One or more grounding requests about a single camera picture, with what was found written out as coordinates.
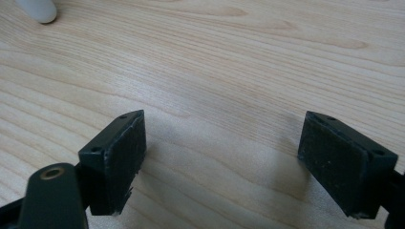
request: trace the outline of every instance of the wood grain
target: wood grain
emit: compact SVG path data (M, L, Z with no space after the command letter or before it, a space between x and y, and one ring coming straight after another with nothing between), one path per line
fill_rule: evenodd
M346 218L296 153L311 110L405 170L404 1L54 2L40 25L0 1L0 205L143 109L135 192L91 228L383 228L383 209Z

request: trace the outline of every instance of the hole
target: hole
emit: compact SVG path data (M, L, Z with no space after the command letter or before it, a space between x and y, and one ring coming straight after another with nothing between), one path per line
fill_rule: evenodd
M62 167L54 167L41 174L41 179L53 179L61 176L65 170Z
M376 155L380 155L380 156L384 156L385 152L382 150L374 150L373 153L375 153Z
M101 147L95 146L95 147L92 148L93 153L98 152L98 151L101 151Z

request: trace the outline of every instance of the black plastic block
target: black plastic block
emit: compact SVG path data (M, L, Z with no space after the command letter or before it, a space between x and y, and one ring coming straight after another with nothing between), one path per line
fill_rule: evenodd
M347 216L374 219L397 155L343 122L307 112L298 157Z
M146 154L143 111L123 114L79 151L84 201L95 216L116 215Z

